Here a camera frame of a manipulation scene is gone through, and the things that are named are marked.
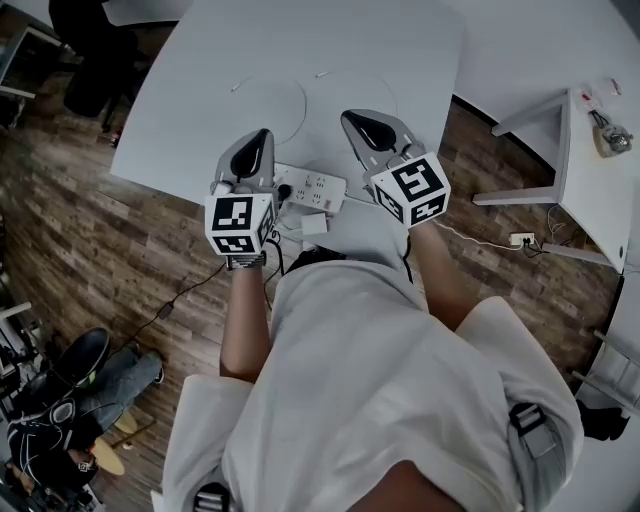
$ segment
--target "chair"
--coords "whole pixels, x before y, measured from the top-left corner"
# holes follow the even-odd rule
[[[97,117],[105,105],[102,131],[111,130],[111,116],[124,95],[133,103],[134,87],[143,72],[134,64],[138,38],[109,22],[99,0],[50,0],[49,14],[56,33],[83,57],[67,88],[65,106],[84,117]]]
[[[109,334],[102,327],[78,337],[53,368],[36,375],[14,398],[16,417],[44,414],[73,389],[88,382],[104,365],[109,347]]]

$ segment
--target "white shirt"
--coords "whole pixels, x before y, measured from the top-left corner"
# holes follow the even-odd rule
[[[191,511],[220,464],[244,512],[344,511],[397,462],[466,510],[518,510],[505,386],[544,403],[582,443],[571,392],[507,303],[456,333],[395,270],[333,261],[278,285],[273,349],[255,386],[185,381],[165,462],[166,510]]]

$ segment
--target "wooden floor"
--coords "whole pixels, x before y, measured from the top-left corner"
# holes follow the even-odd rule
[[[157,51],[169,32],[141,33],[144,50]],[[206,279],[222,260],[204,237],[201,206],[109,174],[114,150],[101,136],[99,123],[63,106],[68,81],[68,75],[52,76],[18,129],[0,140],[10,287],[16,298],[31,300],[39,318],[66,340],[102,325],[119,346],[165,301]],[[118,111],[120,123],[126,114],[125,107]],[[552,176],[456,105],[440,160],[453,189],[444,223],[497,243],[506,243],[514,231],[550,239],[545,207],[487,208],[470,202],[475,192],[550,185]],[[567,222],[556,239],[569,239],[575,225],[561,213],[554,218]],[[602,324],[612,302],[618,280],[613,270],[552,255],[530,259],[522,252],[444,236],[472,290],[481,297],[504,296],[558,368],[585,363],[595,344],[588,329]],[[285,241],[284,250],[289,263],[297,246]],[[271,296],[276,281],[269,284]],[[166,356],[167,379],[137,401],[140,422],[155,417],[157,424],[133,451],[119,450],[127,476],[96,479],[109,510],[151,510],[149,491],[160,491],[182,381],[196,372],[217,372],[228,287],[229,275],[223,271],[178,299],[168,319],[139,335],[144,347]]]

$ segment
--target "wall outlet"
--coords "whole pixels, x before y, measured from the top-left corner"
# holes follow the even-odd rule
[[[511,233],[509,235],[509,243],[514,247],[519,245],[533,245],[536,241],[534,233]]]

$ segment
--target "electrical outlet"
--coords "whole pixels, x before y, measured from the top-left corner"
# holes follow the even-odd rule
[[[278,185],[289,185],[289,201],[329,213],[338,213],[347,192],[347,181],[328,174],[308,171],[285,164],[275,164]]]
[[[534,233],[511,233],[509,235],[509,243],[514,247],[519,245],[533,245],[536,241]]]

